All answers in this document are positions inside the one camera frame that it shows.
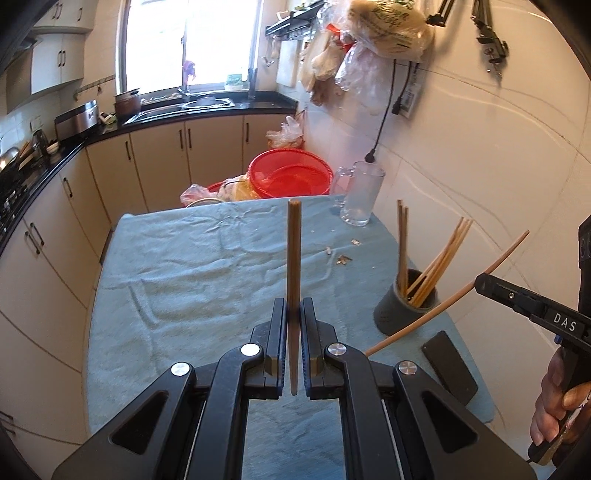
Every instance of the black phone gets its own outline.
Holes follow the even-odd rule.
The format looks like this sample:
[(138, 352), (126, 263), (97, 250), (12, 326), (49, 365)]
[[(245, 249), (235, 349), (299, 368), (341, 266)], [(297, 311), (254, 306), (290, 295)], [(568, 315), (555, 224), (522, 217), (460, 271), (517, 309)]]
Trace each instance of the black phone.
[(439, 332), (428, 340), (421, 350), (435, 370), (443, 388), (462, 405), (468, 405), (478, 392), (478, 385), (447, 333)]

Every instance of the cutting board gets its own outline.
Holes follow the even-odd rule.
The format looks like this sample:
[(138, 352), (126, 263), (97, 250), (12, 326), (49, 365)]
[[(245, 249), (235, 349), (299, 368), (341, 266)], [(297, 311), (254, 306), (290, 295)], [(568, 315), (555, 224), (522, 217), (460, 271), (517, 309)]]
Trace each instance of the cutting board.
[(277, 66), (277, 83), (287, 87), (296, 85), (297, 66), (300, 62), (299, 53), (299, 40), (284, 40), (281, 42), (279, 64)]

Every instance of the glass mug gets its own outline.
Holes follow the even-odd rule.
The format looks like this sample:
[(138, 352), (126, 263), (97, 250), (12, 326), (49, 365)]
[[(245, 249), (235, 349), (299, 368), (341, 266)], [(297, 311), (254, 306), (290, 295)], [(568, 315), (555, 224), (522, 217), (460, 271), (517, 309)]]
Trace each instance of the glass mug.
[(340, 217), (343, 221), (354, 226), (365, 226), (369, 223), (369, 217), (386, 172), (375, 163), (365, 161), (355, 162), (353, 168), (341, 167), (335, 172), (330, 185), (331, 195), (335, 194), (336, 185), (344, 176), (351, 179), (347, 185), (344, 200), (336, 201), (335, 206), (340, 208)]

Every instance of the window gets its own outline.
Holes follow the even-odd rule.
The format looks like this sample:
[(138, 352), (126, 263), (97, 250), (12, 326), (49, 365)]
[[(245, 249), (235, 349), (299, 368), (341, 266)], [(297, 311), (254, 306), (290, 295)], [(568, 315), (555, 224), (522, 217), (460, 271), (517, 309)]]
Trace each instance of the window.
[(259, 0), (130, 0), (124, 88), (176, 88), (183, 76), (194, 91), (223, 89), (230, 74), (246, 80), (258, 7)]

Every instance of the sink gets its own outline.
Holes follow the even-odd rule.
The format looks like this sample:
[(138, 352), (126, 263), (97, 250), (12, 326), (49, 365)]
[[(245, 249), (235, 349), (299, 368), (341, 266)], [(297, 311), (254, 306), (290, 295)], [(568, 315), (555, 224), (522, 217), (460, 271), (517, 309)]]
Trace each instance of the sink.
[(197, 113), (206, 109), (233, 106), (235, 106), (235, 104), (229, 98), (214, 99), (211, 97), (206, 97), (194, 100), (189, 103), (184, 103), (182, 105), (169, 105), (161, 106), (158, 108), (152, 108), (151, 110), (146, 110), (145, 112), (138, 113), (137, 115), (127, 120), (125, 123), (132, 124), (135, 122), (145, 122), (149, 120), (170, 118), (179, 115), (190, 115), (191, 113)]

